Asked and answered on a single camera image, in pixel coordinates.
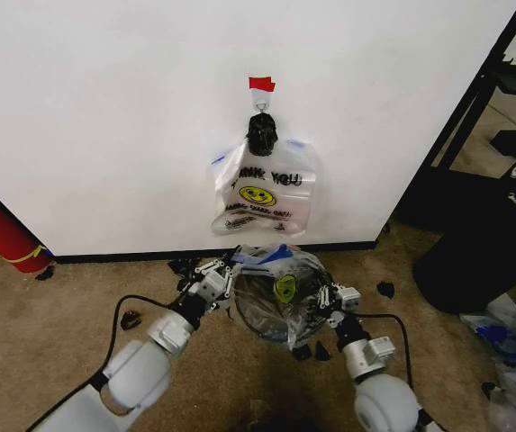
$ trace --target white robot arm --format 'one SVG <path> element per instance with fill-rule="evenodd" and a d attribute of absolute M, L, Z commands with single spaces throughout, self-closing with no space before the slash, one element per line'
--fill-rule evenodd
<path fill-rule="evenodd" d="M 56 409 L 36 421 L 28 431 L 115 432 L 130 428 L 140 414 L 155 403 L 170 384 L 169 356 L 178 356 L 200 318 L 215 302 L 230 296 L 232 272 L 222 262 L 198 267 L 203 279 L 186 287 L 185 295 L 149 328 L 149 341 L 133 340 L 102 371 L 71 392 Z M 441 431 L 420 407 L 410 386 L 383 373 L 394 353 L 388 337 L 372 339 L 355 315 L 359 293 L 335 285 L 330 308 L 329 291 L 321 292 L 321 309 L 338 336 L 357 394 L 354 409 L 360 424 L 372 432 Z M 107 403 L 104 393 L 109 393 Z"/>
<path fill-rule="evenodd" d="M 133 340 L 96 373 L 86 385 L 70 393 L 61 405 L 36 421 L 36 432 L 115 432 L 128 430 L 140 414 L 155 403 L 171 381 L 169 356 L 178 356 L 200 318 L 231 288 L 231 272 L 217 269 L 222 262 L 201 268 L 204 278 L 186 289 L 185 295 L 163 318 L 149 328 L 149 341 Z M 111 407 L 102 395 L 109 393 Z"/>

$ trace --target white plastic bag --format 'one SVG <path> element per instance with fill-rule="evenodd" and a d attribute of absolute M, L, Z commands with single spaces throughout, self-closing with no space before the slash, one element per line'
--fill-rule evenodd
<path fill-rule="evenodd" d="M 315 184 L 311 146 L 278 141 L 269 156 L 249 152 L 247 141 L 212 162 L 217 234 L 262 228 L 284 234 L 305 232 Z"/>

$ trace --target smiley face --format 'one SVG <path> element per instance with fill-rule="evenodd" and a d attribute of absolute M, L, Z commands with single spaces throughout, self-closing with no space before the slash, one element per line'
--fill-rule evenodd
<path fill-rule="evenodd" d="M 240 189 L 241 197 L 252 203 L 257 205 L 263 205 L 265 207 L 269 207 L 270 205 L 274 205 L 276 203 L 276 198 L 266 189 L 262 189 L 260 187 L 255 186 L 246 186 Z"/>

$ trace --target red cylinder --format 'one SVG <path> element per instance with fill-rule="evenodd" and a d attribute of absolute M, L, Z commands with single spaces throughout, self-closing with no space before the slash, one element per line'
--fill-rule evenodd
<path fill-rule="evenodd" d="M 24 273 L 40 271 L 51 262 L 42 245 L 1 208 L 0 255 Z"/>

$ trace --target debris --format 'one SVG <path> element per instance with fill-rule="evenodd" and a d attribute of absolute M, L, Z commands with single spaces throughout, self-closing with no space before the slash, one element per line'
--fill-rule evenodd
<path fill-rule="evenodd" d="M 48 265 L 45 267 L 45 270 L 35 276 L 36 281 L 47 281 L 53 276 L 53 271 L 55 270 L 55 267 L 53 265 Z"/>
<path fill-rule="evenodd" d="M 319 340 L 315 343 L 314 358 L 316 360 L 318 360 L 319 362 L 327 362 L 328 360 L 331 359 L 330 353 L 325 348 L 325 346 L 321 344 L 321 342 Z"/>
<path fill-rule="evenodd" d="M 395 293 L 394 284 L 391 282 L 380 282 L 377 285 L 377 291 L 388 299 L 393 299 Z"/>
<path fill-rule="evenodd" d="M 301 362 L 302 360 L 306 360 L 312 356 L 312 350 L 308 344 L 302 345 L 299 348 L 292 349 L 292 356 Z"/>
<path fill-rule="evenodd" d="M 172 272 L 176 275 L 182 276 L 185 279 L 189 279 L 194 271 L 197 263 L 200 262 L 200 258 L 185 258 L 185 259 L 174 259 L 169 261 L 167 265 L 171 268 Z"/>
<path fill-rule="evenodd" d="M 123 313 L 122 321 L 120 322 L 120 326 L 123 331 L 127 331 L 138 327 L 141 324 L 140 313 L 135 310 L 127 310 Z"/>

